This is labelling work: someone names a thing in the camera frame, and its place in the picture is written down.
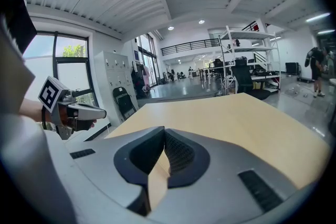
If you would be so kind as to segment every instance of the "black shirt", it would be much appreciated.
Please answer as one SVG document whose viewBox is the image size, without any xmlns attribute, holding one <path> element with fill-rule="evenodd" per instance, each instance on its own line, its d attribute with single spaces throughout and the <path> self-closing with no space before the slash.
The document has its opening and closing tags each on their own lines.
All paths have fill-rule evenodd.
<svg viewBox="0 0 336 224">
<path fill-rule="evenodd" d="M 323 56 L 322 50 L 315 50 L 310 59 L 310 67 L 315 67 L 316 61 L 318 61 L 321 64 L 323 61 L 323 58 L 324 56 Z"/>
</svg>

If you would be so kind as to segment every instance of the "fluorescent light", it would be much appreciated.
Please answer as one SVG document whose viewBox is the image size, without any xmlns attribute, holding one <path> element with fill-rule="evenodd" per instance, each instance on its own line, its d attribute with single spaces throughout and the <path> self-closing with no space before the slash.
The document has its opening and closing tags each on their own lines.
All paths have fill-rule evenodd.
<svg viewBox="0 0 336 224">
<path fill-rule="evenodd" d="M 327 34 L 327 33 L 331 33 L 331 32 L 335 32 L 335 29 L 320 31 L 320 32 L 318 32 L 318 34 L 323 35 L 323 34 Z"/>
<path fill-rule="evenodd" d="M 281 36 L 276 37 L 276 39 L 279 39 L 279 38 L 281 38 Z M 273 41 L 273 40 L 275 40 L 275 38 L 270 39 L 270 41 Z"/>
<path fill-rule="evenodd" d="M 321 19 L 321 18 L 324 18 L 324 17 L 327 17 L 327 16 L 329 16 L 330 15 L 330 12 L 327 12 L 327 13 L 323 13 L 323 14 L 321 14 L 321 15 L 319 15 L 319 16 L 315 16 L 315 17 L 312 17 L 312 18 L 310 18 L 310 19 L 308 19 L 308 20 L 306 20 L 306 22 L 311 22 L 311 21 L 313 21 L 313 20 L 318 20 L 318 19 Z"/>
</svg>

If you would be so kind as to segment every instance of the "polished floor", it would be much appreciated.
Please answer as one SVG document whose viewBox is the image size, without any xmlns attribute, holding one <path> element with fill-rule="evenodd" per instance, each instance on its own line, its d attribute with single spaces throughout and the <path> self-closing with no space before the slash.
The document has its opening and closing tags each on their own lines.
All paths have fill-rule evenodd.
<svg viewBox="0 0 336 224">
<path fill-rule="evenodd" d="M 325 97 L 317 98 L 313 97 L 313 84 L 298 82 L 296 76 L 283 75 L 281 83 L 280 93 L 273 93 L 264 101 L 301 122 L 328 144 L 333 145 L 335 138 L 328 131 L 328 119 L 335 104 L 333 95 L 329 93 L 328 82 L 323 82 Z M 154 87 L 150 91 L 149 99 L 170 99 L 171 101 L 181 97 L 188 99 L 195 99 L 202 95 L 211 97 L 215 96 L 220 87 L 219 80 L 213 79 L 209 86 L 199 77 L 194 80 L 187 78 Z"/>
</svg>

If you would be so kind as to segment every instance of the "white locker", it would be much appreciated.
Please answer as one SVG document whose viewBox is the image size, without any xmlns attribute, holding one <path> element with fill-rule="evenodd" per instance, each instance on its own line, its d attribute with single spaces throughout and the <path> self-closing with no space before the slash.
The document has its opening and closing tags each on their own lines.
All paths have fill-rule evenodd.
<svg viewBox="0 0 336 224">
<path fill-rule="evenodd" d="M 112 95 L 115 88 L 124 87 L 136 110 L 139 109 L 127 56 L 102 51 L 94 57 L 98 88 L 112 126 L 119 126 L 124 118 Z"/>
</svg>

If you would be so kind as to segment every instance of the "metal shelving unit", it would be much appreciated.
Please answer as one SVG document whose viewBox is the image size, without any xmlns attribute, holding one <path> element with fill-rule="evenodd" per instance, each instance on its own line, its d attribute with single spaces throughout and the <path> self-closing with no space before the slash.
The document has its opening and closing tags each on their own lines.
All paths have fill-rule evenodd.
<svg viewBox="0 0 336 224">
<path fill-rule="evenodd" d="M 274 39 L 273 42 L 271 42 L 271 46 L 266 46 L 265 40 L 267 39 Z M 240 48 L 240 47 L 235 47 L 233 44 L 234 39 L 248 39 L 248 40 L 262 40 L 264 43 L 263 46 L 258 46 L 258 47 L 252 47 L 252 48 Z M 223 62 L 224 62 L 224 80 L 222 82 L 222 88 L 224 91 L 225 95 L 228 95 L 228 89 L 229 85 L 232 83 L 232 79 L 228 79 L 228 76 L 226 75 L 226 68 L 231 68 L 235 66 L 235 59 L 236 59 L 236 53 L 240 52 L 265 52 L 266 53 L 266 60 L 265 61 L 260 61 L 260 62 L 253 62 L 253 63 L 248 63 L 248 66 L 254 66 L 254 65 L 261 65 L 265 66 L 266 71 L 274 70 L 273 64 L 278 64 L 279 65 L 279 75 L 272 75 L 272 76 L 264 76 L 264 77 L 258 77 L 258 76 L 252 76 L 252 80 L 268 80 L 271 78 L 279 78 L 278 79 L 278 89 L 273 89 L 269 88 L 267 90 L 274 92 L 278 91 L 281 86 L 281 65 L 280 65 L 280 53 L 279 53 L 279 46 L 276 38 L 276 34 L 274 35 L 268 34 L 268 33 L 263 33 L 263 32 L 256 32 L 256 31 L 243 31 L 243 30 L 230 30 L 228 26 L 226 26 L 226 30 L 221 34 L 219 37 L 219 44 L 222 49 L 222 55 L 223 55 Z M 230 41 L 230 48 L 227 48 L 226 46 L 223 45 L 222 41 L 223 40 L 229 40 Z M 273 50 L 276 50 L 278 53 L 279 61 L 272 61 L 270 58 L 270 54 Z M 233 65 L 225 65 L 225 54 L 231 54 L 233 58 Z M 234 77 L 233 80 L 235 80 L 235 93 L 237 93 L 237 81 L 236 78 Z"/>
</svg>

